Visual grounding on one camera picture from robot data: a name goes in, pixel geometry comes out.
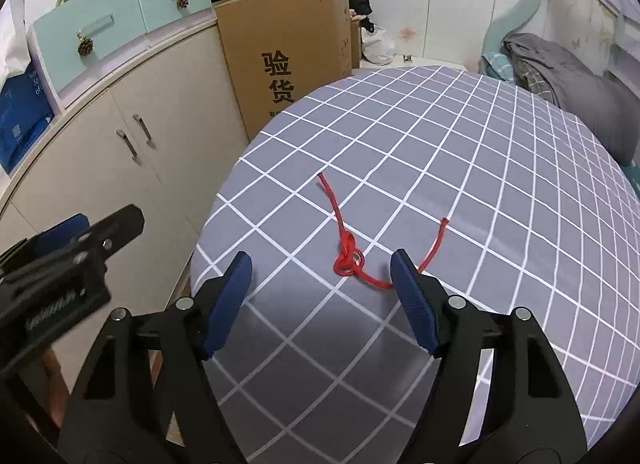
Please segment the grey checked bed sheet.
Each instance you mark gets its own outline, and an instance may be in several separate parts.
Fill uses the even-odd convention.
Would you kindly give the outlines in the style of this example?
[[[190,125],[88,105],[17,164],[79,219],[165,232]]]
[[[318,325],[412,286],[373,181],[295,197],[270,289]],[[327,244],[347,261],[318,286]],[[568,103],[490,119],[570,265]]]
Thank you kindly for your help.
[[[404,249],[482,309],[533,311],[595,444],[639,381],[639,201],[574,115],[446,67],[360,72],[258,133],[196,244],[194,286],[253,279],[206,366],[251,463],[393,463],[437,372],[395,293],[334,272]]]

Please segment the folded grey blanket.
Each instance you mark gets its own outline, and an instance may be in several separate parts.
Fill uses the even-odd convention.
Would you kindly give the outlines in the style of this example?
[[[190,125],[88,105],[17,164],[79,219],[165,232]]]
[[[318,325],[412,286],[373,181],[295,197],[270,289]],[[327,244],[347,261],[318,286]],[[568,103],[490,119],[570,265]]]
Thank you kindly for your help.
[[[503,46],[520,86],[578,117],[620,165],[631,164],[639,99],[626,86],[593,74],[573,53],[536,34],[509,34]]]

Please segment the beige two-door cabinet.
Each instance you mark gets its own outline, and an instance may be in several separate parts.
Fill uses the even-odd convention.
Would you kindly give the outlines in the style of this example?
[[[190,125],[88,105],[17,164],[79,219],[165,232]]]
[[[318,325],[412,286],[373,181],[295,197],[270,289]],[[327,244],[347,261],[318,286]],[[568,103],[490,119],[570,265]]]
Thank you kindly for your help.
[[[117,129],[134,143],[137,164]],[[218,27],[172,39],[54,120],[1,185],[1,244],[10,247],[78,213],[94,222],[136,205],[144,230],[108,261],[106,283],[113,307],[135,314],[163,309],[246,144]]]

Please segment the blue paper bag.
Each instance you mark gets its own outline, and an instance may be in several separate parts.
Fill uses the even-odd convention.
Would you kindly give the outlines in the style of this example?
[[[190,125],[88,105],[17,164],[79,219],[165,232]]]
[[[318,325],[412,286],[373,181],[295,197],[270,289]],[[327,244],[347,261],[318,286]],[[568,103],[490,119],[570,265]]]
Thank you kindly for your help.
[[[0,163],[10,173],[26,155],[53,117],[34,65],[6,80],[1,91]]]

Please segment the white paper bag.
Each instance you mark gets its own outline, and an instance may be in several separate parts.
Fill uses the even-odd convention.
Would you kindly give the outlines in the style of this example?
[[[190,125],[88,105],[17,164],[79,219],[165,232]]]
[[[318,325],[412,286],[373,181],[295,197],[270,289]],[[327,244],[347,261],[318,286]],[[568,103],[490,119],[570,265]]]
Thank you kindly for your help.
[[[25,25],[25,0],[6,0],[0,20],[0,90],[6,80],[24,74],[31,61]]]

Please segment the tall brown cardboard box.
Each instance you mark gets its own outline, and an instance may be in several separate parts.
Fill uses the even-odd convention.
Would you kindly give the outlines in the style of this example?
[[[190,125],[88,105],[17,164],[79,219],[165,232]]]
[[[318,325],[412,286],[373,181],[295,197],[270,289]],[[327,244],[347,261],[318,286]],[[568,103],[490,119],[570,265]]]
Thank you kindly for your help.
[[[251,139],[291,104],[352,73],[348,0],[229,0],[215,15]]]

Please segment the mint green drawer unit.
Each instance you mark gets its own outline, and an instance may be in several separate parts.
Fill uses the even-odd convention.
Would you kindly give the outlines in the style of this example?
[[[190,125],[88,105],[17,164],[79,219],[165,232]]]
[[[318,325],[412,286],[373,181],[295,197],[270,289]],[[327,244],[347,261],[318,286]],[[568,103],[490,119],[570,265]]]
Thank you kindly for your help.
[[[70,0],[34,23],[43,66],[52,88],[62,91],[88,68],[127,43],[205,11],[210,0],[190,0],[179,10],[176,0]],[[93,52],[77,53],[77,35],[93,40]]]

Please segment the white clothes pile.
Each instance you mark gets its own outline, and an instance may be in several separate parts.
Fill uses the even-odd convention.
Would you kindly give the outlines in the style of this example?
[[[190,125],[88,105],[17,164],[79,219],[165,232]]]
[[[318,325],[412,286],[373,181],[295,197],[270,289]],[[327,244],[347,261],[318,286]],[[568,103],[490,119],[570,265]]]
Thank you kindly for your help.
[[[384,28],[373,20],[370,0],[348,0],[350,14],[350,38],[352,38],[352,67],[359,67],[364,60],[375,66],[393,63],[396,46]]]

